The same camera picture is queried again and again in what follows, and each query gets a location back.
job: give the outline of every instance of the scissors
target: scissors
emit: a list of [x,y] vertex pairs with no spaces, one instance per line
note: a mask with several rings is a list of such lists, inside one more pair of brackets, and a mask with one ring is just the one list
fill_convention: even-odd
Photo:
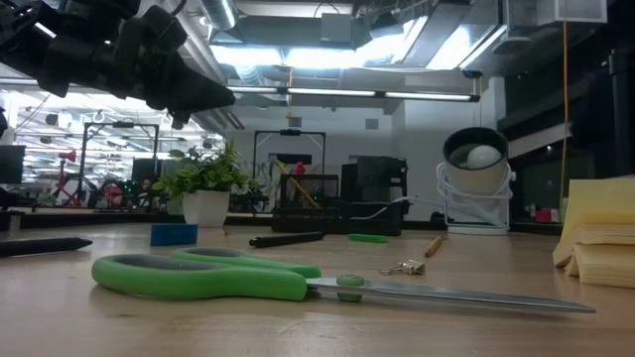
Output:
[[362,296],[472,302],[555,312],[595,312],[576,302],[450,290],[426,285],[373,283],[355,275],[322,278],[318,267],[269,261],[227,248],[186,248],[172,257],[127,254],[97,259],[92,277],[112,290],[161,299],[222,297],[300,301],[307,291],[337,293],[342,300]]

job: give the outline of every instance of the blue block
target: blue block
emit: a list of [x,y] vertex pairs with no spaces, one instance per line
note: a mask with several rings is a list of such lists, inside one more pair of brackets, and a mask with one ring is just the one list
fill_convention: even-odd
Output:
[[150,246],[195,245],[198,224],[153,224]]

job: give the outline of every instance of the potted plant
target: potted plant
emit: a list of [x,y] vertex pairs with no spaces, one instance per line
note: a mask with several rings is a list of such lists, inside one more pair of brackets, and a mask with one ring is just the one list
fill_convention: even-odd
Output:
[[200,227],[222,227],[232,189],[255,183],[239,169],[240,155],[233,139],[217,156],[200,153],[193,147],[186,153],[170,150],[170,157],[179,159],[183,167],[173,176],[161,178],[153,189],[166,191],[172,199],[183,199],[186,222]]

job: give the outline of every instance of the desk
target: desk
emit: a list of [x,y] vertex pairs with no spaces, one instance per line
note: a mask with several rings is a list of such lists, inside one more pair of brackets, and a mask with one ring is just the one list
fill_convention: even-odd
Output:
[[[199,232],[199,245],[247,249],[264,227]],[[424,277],[378,274],[421,259],[437,233],[407,232],[387,245],[323,241],[253,251],[322,267],[325,276],[425,283],[501,294],[561,298],[597,314],[547,314],[475,306],[334,297],[303,302],[219,298],[175,302],[98,287],[92,262],[149,248],[150,225],[23,230],[19,238],[79,236],[82,251],[0,260],[0,356],[632,356],[635,290],[581,286],[552,268],[556,237],[452,236]]]

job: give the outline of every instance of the white pot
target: white pot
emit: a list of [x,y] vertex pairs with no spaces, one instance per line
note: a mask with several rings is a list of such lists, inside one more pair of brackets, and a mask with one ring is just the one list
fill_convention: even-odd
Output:
[[227,217],[229,192],[198,190],[183,194],[186,222],[199,228],[220,228]]

